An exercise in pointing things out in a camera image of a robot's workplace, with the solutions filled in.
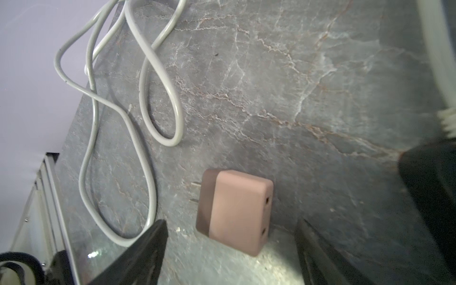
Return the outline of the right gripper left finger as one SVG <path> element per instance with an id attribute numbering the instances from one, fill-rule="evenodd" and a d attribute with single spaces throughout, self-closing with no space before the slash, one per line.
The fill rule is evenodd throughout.
<path id="1" fill-rule="evenodd" d="M 156 285 L 168 239 L 167 223 L 157 220 L 92 285 Z"/>

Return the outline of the pink plug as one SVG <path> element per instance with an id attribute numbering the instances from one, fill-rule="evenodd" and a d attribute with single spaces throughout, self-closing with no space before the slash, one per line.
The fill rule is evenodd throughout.
<path id="1" fill-rule="evenodd" d="M 274 183 L 244 172 L 207 169 L 195 227 L 206 237 L 252 257 L 268 240 Z"/>

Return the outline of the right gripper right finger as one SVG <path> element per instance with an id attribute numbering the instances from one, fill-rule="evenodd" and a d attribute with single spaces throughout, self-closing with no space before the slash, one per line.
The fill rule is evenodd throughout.
<path id="1" fill-rule="evenodd" d="M 305 219 L 294 232 L 300 268 L 306 285 L 372 285 Z"/>

